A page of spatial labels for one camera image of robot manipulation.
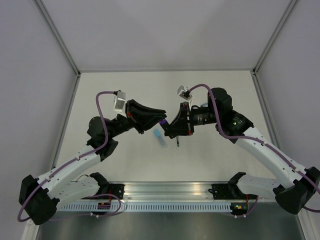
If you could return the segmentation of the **purple highlighter cap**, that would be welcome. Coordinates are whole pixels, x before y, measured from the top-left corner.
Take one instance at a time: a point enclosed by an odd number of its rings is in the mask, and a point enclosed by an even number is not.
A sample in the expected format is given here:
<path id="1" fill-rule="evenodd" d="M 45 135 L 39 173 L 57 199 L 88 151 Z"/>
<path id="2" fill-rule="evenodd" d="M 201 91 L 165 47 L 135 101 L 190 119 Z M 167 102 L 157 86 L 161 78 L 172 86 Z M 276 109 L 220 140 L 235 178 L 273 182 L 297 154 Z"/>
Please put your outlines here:
<path id="1" fill-rule="evenodd" d="M 162 119 L 162 120 L 159 122 L 159 124 L 160 124 L 161 126 L 164 126 L 164 125 L 167 125 L 168 122 L 167 122 L 166 119 Z"/>

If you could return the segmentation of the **green pen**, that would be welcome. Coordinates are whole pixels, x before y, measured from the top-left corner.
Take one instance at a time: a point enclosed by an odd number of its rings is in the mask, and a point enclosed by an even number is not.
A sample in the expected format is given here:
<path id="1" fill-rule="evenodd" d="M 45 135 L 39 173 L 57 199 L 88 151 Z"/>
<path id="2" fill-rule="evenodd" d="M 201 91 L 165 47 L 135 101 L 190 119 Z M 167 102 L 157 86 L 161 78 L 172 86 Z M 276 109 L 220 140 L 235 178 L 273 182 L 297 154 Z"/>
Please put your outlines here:
<path id="1" fill-rule="evenodd" d="M 177 147 L 180 147 L 180 141 L 179 141 L 179 136 L 176 136 L 176 146 Z"/>

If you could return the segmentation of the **blue marker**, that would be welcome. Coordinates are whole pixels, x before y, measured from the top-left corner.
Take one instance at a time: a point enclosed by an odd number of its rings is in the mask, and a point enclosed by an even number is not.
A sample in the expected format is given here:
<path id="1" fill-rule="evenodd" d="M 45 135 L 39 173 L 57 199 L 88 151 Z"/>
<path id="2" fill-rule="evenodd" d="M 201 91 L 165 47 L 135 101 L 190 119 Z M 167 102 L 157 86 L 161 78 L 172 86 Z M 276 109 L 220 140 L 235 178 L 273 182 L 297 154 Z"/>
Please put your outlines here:
<path id="1" fill-rule="evenodd" d="M 161 148 L 165 149 L 165 148 L 168 147 L 165 139 L 164 139 L 161 135 L 160 135 L 160 136 L 157 136 L 156 139 L 157 139 L 157 141 L 158 141 L 158 143 L 159 143 L 159 146 L 160 146 Z"/>

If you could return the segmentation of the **black purple highlighter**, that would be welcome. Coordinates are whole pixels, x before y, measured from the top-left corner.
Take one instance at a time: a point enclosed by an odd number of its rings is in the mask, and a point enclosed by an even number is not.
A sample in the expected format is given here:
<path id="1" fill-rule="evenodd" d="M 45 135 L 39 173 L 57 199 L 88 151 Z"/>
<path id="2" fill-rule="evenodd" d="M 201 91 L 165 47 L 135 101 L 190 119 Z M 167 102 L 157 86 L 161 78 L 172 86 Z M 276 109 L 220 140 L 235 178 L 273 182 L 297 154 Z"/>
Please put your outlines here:
<path id="1" fill-rule="evenodd" d="M 161 127 L 166 132 L 170 128 L 170 125 L 169 124 L 162 124 Z"/>

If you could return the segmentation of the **blue marker cap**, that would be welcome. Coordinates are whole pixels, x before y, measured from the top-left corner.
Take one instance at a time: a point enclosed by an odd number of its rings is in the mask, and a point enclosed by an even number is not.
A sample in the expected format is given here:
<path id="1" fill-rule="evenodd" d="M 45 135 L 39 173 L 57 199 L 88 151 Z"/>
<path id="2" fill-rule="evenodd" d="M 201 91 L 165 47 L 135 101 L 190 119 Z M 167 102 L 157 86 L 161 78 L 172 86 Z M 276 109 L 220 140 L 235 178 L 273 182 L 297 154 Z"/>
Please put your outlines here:
<path id="1" fill-rule="evenodd" d="M 156 138 L 160 138 L 161 137 L 161 133 L 160 133 L 160 131 L 158 129 L 154 129 L 153 133 L 154 133 Z"/>

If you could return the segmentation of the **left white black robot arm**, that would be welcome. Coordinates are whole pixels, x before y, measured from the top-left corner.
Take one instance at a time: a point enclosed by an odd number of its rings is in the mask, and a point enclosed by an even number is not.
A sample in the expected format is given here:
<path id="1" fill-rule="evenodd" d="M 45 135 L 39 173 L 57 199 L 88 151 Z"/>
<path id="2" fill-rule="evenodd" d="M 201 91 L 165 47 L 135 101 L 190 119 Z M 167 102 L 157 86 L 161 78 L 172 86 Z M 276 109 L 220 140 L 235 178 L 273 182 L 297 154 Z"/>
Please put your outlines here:
<path id="1" fill-rule="evenodd" d="M 108 158 L 119 144 L 115 137 L 131 129 L 144 134 L 166 117 L 165 110 L 146 107 L 133 99 L 126 102 L 125 114 L 113 119 L 101 114 L 93 117 L 87 130 L 90 138 L 75 156 L 38 177 L 29 174 L 23 178 L 18 197 L 20 210 L 39 226 L 72 202 L 93 196 L 104 199 L 109 182 L 100 173 L 92 173 L 84 181 L 75 181 L 75 177 Z"/>

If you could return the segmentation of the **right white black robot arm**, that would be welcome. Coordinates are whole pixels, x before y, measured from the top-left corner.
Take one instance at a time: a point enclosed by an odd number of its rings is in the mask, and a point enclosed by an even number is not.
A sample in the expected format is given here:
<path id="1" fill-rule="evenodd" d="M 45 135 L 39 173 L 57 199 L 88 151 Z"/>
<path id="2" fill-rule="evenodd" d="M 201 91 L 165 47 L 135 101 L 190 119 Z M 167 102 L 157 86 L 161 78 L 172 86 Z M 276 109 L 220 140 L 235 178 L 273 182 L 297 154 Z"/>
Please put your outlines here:
<path id="1" fill-rule="evenodd" d="M 271 179 L 238 172 L 227 183 L 232 198 L 249 195 L 275 200 L 285 211 L 296 215 L 320 191 L 320 171 L 295 162 L 268 142 L 248 118 L 233 109 L 232 97 L 225 89 L 209 89 L 207 106 L 190 106 L 189 90 L 182 89 L 179 95 L 185 101 L 180 104 L 174 120 L 160 121 L 165 136 L 171 139 L 191 136 L 196 126 L 215 124 L 222 137 L 246 150 L 273 174 Z"/>

